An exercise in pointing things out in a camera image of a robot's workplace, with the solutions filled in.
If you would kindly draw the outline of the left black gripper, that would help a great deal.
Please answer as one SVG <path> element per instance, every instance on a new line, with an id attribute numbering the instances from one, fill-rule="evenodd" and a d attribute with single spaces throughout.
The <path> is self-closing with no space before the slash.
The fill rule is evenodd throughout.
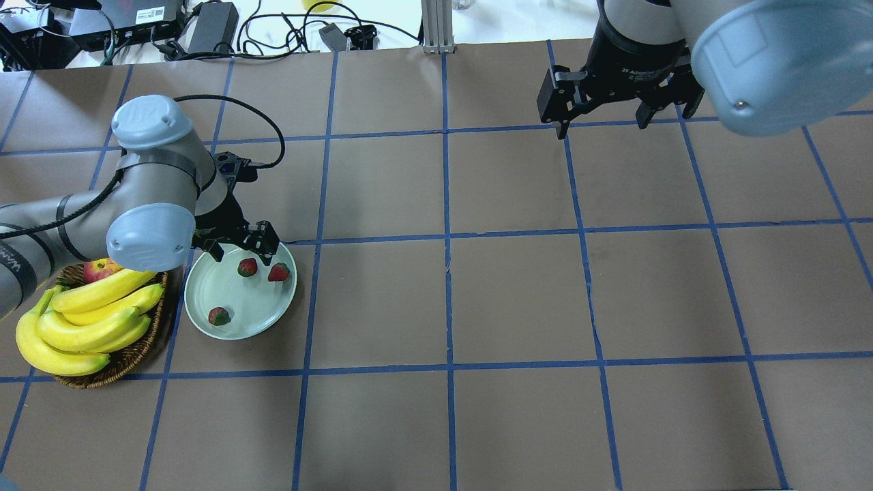
<path id="1" fill-rule="evenodd" d="M 254 164 L 252 160 L 231 152 L 215 153 L 213 161 L 218 176 L 226 184 L 226 192 L 218 207 L 194 217 L 192 248 L 205 252 L 213 261 L 221 263 L 224 258 L 222 245 L 228 243 L 252 252 L 265 267 L 270 267 L 280 245 L 278 234 L 267 220 L 256 224 L 246 220 L 233 194 L 238 183 L 254 183 L 258 180 L 258 171 L 265 170 L 267 165 Z"/>

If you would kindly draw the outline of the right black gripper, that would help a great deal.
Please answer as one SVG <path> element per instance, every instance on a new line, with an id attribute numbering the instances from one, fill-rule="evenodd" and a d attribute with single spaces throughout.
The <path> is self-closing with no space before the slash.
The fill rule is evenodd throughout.
<path id="1" fill-rule="evenodd" d="M 556 127 L 559 140 L 565 140 L 571 121 L 605 104 L 640 100 L 636 124 L 646 130 L 671 104 L 682 106 L 683 118 L 692 117 L 704 94 L 683 38 L 645 43 L 628 38 L 607 18 L 600 18 L 586 65 L 576 72 L 552 65 L 546 72 L 537 95 L 537 113 L 542 123 Z"/>

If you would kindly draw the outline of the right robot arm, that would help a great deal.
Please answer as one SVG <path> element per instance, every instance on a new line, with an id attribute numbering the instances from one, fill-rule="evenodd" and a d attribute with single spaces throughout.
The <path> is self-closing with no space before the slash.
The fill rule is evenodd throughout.
<path id="1" fill-rule="evenodd" d="M 777 136 L 853 106 L 871 92 L 870 1 L 601 1 L 586 64 L 553 65 L 540 121 L 565 138 L 571 121 L 638 100 L 646 128 L 676 104 L 708 98 L 727 130 Z"/>

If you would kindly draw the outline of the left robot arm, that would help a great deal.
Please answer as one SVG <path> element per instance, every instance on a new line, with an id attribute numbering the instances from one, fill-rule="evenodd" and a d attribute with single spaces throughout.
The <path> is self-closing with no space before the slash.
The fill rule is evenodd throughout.
<path id="1" fill-rule="evenodd" d="M 222 260 L 225 243 L 270 265 L 280 238 L 251 224 L 233 196 L 261 164 L 210 153 L 181 108 L 184 97 L 140 96 L 111 121 L 122 149 L 99 192 L 2 206 L 1 312 L 12 313 L 68 265 L 111 258 L 135 271 L 169 271 L 191 248 Z"/>

